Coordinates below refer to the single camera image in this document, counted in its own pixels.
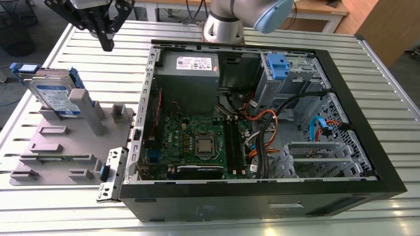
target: gray plastic holder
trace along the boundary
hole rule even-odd
[[[99,184],[109,149],[125,147],[133,110],[124,104],[92,107],[85,89],[73,89],[69,100],[83,118],[60,118],[41,110],[44,119],[11,173],[12,185]]]

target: robotic arm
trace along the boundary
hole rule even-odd
[[[113,19],[108,15],[112,0],[45,0],[44,3],[75,27],[89,30],[104,51],[112,51],[112,38],[131,14],[133,0],[116,0],[119,15]]]
[[[204,25],[208,42],[240,43],[244,39],[243,22],[263,33],[275,31],[289,12],[293,0],[212,0]]]
[[[113,0],[44,0],[45,5],[80,30],[88,29],[104,51],[113,49],[113,35],[127,20],[135,0],[115,0],[119,15],[111,19]],[[208,42],[241,43],[243,22],[257,31],[276,30],[292,10],[293,0],[212,0],[204,25]]]

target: cpu socket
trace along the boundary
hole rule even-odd
[[[196,135],[196,157],[200,160],[209,160],[215,157],[215,136],[213,135]]]

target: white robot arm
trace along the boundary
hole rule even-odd
[[[287,19],[292,5],[293,0],[212,0],[204,25],[205,40],[240,43],[244,38],[243,22],[257,31],[271,33]]]

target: power supply label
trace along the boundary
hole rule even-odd
[[[177,70],[212,70],[211,58],[179,57],[176,59]]]

